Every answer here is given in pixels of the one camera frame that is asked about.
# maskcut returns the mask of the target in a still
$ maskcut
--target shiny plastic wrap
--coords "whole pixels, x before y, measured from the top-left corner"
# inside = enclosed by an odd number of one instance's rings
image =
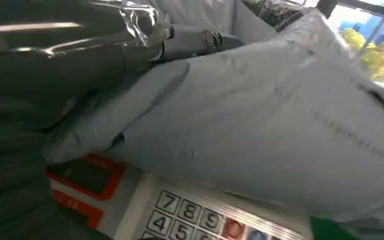
[[[0,52],[54,57],[111,45],[154,46],[169,36],[168,17],[145,1],[0,1]]]

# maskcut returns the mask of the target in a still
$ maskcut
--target package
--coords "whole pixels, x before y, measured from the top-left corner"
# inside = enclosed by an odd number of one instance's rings
[[[384,231],[376,92],[312,10],[265,41],[160,64],[132,86],[100,92],[45,155],[59,163],[100,152],[168,179]]]

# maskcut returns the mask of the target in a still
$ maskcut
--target tree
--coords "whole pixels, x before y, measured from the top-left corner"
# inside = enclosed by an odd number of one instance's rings
[[[366,42],[364,36],[354,29],[347,28],[341,34],[349,46],[356,52]],[[378,46],[371,42],[361,55],[361,61],[374,80],[384,82],[384,42]]]

